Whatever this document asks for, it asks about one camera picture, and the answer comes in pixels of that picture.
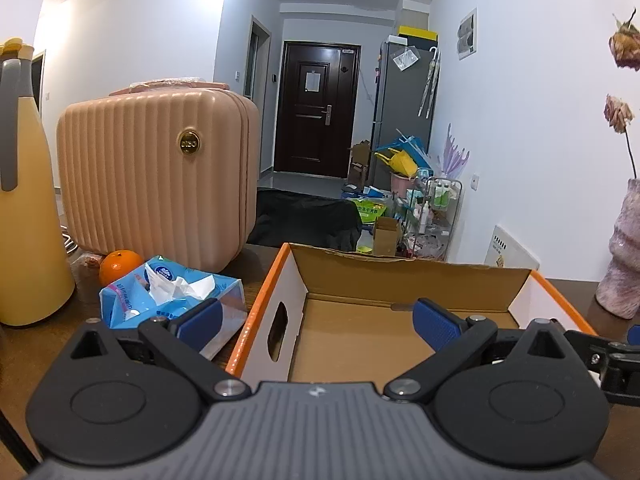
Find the dark brown door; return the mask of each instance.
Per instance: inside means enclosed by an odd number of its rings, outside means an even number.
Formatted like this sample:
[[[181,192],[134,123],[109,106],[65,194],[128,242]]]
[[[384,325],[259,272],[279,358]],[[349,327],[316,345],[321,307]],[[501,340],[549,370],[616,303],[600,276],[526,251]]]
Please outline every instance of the dark brown door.
[[[360,47],[285,43],[275,171],[347,176]]]

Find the metal rack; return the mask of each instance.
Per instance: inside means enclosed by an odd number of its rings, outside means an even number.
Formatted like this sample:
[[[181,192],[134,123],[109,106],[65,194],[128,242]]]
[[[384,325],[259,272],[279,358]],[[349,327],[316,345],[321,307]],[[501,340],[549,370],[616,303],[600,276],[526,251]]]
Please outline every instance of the metal rack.
[[[402,224],[406,256],[446,261],[462,192],[459,180],[429,177],[416,178],[406,198],[394,196],[394,214]]]

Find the gold round logo badge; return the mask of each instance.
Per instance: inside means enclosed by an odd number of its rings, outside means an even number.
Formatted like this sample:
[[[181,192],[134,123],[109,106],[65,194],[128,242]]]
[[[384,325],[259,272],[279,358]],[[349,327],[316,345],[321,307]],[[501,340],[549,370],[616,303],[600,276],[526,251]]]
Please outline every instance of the gold round logo badge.
[[[193,130],[180,134],[178,145],[185,155],[194,155],[200,149],[200,137]]]

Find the silver screw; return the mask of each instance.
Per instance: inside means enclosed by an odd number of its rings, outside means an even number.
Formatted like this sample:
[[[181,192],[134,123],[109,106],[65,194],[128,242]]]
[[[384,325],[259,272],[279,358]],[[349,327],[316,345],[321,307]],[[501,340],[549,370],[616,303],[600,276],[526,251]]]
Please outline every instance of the silver screw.
[[[238,396],[244,393],[245,389],[244,383],[237,379],[225,379],[213,387],[213,391],[223,397]]]
[[[420,383],[413,379],[396,379],[391,381],[389,389],[399,396],[413,395],[420,391]]]

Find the table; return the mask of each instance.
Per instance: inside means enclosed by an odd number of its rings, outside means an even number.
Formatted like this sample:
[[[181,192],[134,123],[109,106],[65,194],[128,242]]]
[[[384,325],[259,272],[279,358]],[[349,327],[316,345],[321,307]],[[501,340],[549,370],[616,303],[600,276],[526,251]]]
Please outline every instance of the table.
[[[254,303],[277,253],[274,248],[246,245],[221,272],[242,279],[247,305]],[[76,327],[89,317],[100,316],[97,271],[77,265],[72,268],[78,291],[64,308],[44,322],[28,328],[0,328],[0,406],[33,450],[34,444],[24,421],[31,393]],[[624,321],[601,309],[593,299],[597,283],[551,282],[603,336],[623,340],[631,324],[640,324],[640,316],[633,321]],[[232,339],[216,356],[220,365],[226,364],[236,339]],[[640,409],[614,406],[609,429],[594,459],[595,464],[614,480],[640,478],[640,457],[634,449],[636,432],[640,432]],[[22,470],[0,445],[0,478],[18,480],[22,475]]]

